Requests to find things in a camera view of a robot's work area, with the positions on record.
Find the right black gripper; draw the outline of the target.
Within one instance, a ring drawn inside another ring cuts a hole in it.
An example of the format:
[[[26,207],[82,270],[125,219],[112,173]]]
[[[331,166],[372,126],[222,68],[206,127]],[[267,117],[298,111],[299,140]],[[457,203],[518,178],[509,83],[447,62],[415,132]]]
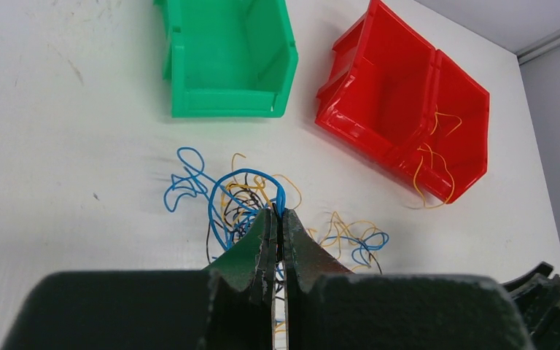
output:
[[[560,349],[560,275],[541,262],[502,285],[512,297],[536,349]]]

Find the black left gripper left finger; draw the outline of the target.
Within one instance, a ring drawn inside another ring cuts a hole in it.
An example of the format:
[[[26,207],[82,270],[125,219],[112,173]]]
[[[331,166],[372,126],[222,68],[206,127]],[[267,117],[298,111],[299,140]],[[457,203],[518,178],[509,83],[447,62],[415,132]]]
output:
[[[28,294],[4,349],[272,349],[276,212],[201,270],[63,271]]]

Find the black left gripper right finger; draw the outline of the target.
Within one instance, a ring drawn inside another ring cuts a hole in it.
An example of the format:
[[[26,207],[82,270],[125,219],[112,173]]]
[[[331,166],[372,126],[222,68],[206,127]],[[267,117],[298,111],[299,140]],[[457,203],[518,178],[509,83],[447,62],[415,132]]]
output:
[[[502,285],[462,274],[360,274],[281,220],[290,349],[532,349]]]

